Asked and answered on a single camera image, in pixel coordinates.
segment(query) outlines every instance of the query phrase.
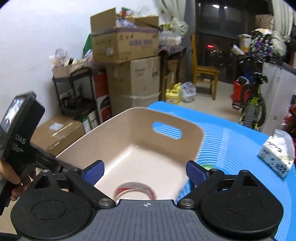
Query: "blue table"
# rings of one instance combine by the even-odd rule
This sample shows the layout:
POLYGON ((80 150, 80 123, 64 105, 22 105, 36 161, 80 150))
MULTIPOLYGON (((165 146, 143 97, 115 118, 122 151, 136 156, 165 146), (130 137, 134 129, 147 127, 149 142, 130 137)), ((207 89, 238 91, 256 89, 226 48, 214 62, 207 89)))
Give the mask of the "blue table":
MULTIPOLYGON (((257 154, 268 136, 245 128, 225 119, 190 110, 184 107, 156 102, 149 109, 162 111, 187 119, 200 126, 204 131, 204 140, 196 157, 198 164, 210 164, 225 174, 237 174, 241 169, 251 171, 282 203, 284 217, 275 236, 277 241, 296 240, 292 227, 296 228, 296 208, 292 208, 292 200, 296 202, 295 167, 282 180, 267 166, 257 154)), ((181 137, 179 129, 156 123, 155 131, 181 137)), ((184 185, 178 199, 190 192, 189 182, 184 185)))

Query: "red and white tape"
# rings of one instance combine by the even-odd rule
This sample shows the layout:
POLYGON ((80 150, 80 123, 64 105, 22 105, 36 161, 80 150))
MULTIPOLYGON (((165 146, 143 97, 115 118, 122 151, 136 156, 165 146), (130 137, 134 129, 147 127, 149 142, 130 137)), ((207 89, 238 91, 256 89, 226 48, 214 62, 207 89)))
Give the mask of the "red and white tape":
POLYGON ((156 195, 150 187, 145 184, 135 182, 121 184, 114 193, 115 200, 117 200, 120 194, 126 191, 142 192, 145 193, 150 198, 150 200, 156 200, 156 195))

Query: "floor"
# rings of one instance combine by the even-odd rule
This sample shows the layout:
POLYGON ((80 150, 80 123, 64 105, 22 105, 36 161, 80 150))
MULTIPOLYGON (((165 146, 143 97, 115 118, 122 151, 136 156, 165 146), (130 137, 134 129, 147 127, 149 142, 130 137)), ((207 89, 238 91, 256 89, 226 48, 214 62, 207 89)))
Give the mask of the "floor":
MULTIPOLYGON (((234 110, 231 106, 232 99, 230 96, 233 93, 233 85, 218 82, 216 100, 213 100, 209 93, 208 84, 198 84, 194 101, 190 103, 180 102, 180 106, 219 116, 237 123, 240 118, 240 111, 234 110)), ((15 233, 9 218, 11 208, 14 204, 15 202, 10 202, 9 207, 6 208, 4 214, 0 216, 0 232, 15 233)))
POLYGON ((215 115, 237 123, 241 112, 233 109, 231 106, 232 93, 233 84, 219 81, 216 100, 213 100, 210 95, 209 84, 198 83, 194 101, 190 103, 180 102, 180 106, 215 115))

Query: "yellow container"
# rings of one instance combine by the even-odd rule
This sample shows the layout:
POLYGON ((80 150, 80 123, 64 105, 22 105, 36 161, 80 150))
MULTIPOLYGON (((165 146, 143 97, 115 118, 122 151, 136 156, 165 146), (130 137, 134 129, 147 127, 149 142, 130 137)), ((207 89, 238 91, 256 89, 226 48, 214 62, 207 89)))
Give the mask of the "yellow container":
POLYGON ((181 83, 175 84, 172 90, 166 90, 165 101, 171 104, 179 104, 181 101, 182 87, 181 83))

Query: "hand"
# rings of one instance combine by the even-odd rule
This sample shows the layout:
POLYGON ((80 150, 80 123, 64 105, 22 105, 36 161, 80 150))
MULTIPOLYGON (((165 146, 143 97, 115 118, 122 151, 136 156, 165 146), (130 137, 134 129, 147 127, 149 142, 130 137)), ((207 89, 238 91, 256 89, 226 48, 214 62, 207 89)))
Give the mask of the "hand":
MULTIPOLYGON (((33 171, 29 176, 34 179, 36 177, 36 171, 33 171)), ((5 160, 0 158, 0 179, 4 178, 13 184, 22 184, 11 191, 10 199, 12 201, 16 201, 20 196, 22 196, 24 191, 31 184, 31 179, 29 176, 20 179, 13 168, 5 160)))

